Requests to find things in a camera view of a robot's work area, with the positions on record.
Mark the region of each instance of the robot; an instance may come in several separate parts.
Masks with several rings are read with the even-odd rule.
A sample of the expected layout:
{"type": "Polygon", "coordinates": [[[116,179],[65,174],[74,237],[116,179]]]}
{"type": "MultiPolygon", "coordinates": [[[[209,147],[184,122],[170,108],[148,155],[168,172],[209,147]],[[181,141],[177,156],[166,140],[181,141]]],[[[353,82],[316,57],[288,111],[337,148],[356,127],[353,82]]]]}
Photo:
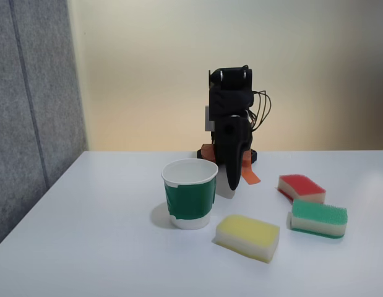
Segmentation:
{"type": "MultiPolygon", "coordinates": [[[[252,133],[265,121],[271,110],[271,99],[265,91],[252,90],[252,69],[247,65],[235,68],[219,68],[209,71],[209,106],[205,109],[205,130],[211,132],[215,162],[225,164],[228,184],[235,190],[241,178],[245,151],[251,149],[252,133]],[[257,114],[250,110],[254,95],[259,96],[257,114]],[[260,122],[257,120],[264,97],[264,109],[260,122]]],[[[204,158],[201,150],[198,158],[204,158]]],[[[251,150],[252,163],[257,152],[251,150]]]]}

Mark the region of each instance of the yellow sponge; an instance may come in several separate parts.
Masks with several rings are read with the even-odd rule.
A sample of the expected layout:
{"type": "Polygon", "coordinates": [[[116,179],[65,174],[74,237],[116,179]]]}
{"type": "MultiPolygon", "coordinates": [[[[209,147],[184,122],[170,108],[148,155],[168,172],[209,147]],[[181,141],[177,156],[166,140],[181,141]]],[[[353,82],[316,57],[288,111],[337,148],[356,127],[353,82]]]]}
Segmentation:
{"type": "Polygon", "coordinates": [[[269,263],[277,249],[279,229],[243,215],[230,215],[218,224],[215,242],[246,257],[269,263]]]}

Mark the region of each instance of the red sponge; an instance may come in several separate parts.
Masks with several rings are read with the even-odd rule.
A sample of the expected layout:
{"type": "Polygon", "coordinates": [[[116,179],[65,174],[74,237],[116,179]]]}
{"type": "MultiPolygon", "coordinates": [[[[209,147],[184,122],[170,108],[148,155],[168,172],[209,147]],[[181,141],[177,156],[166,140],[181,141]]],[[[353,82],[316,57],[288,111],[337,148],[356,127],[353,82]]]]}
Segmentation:
{"type": "Polygon", "coordinates": [[[299,199],[322,204],[325,202],[326,190],[301,174],[281,175],[278,191],[291,201],[299,199]]]}

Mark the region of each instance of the sponge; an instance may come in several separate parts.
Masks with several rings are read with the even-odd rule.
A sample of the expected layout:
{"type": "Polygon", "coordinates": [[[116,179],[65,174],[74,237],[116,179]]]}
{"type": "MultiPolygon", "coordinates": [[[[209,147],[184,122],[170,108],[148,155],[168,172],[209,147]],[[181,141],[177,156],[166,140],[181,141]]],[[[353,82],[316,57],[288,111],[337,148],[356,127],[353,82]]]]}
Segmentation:
{"type": "Polygon", "coordinates": [[[291,201],[299,199],[317,203],[325,202],[326,190],[301,174],[281,175],[278,191],[291,201]]]}
{"type": "Polygon", "coordinates": [[[217,226],[215,242],[246,257],[269,263],[279,242],[279,229],[243,215],[230,215],[217,226]]]}
{"type": "Polygon", "coordinates": [[[346,209],[302,200],[293,202],[292,230],[330,238],[341,238],[345,234],[347,223],[346,209]]]}

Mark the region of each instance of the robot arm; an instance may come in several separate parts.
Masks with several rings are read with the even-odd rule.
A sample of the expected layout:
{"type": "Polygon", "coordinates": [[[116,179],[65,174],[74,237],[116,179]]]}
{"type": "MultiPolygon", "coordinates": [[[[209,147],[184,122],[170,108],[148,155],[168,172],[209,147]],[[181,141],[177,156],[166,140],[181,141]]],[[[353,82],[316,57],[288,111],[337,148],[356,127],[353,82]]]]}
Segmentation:
{"type": "Polygon", "coordinates": [[[250,111],[255,93],[258,92],[252,91],[252,69],[248,66],[220,68],[213,73],[209,71],[209,121],[214,122],[213,151],[216,163],[226,165],[227,180],[232,190],[239,184],[243,154],[251,149],[252,131],[256,130],[253,128],[258,114],[250,111]]]}

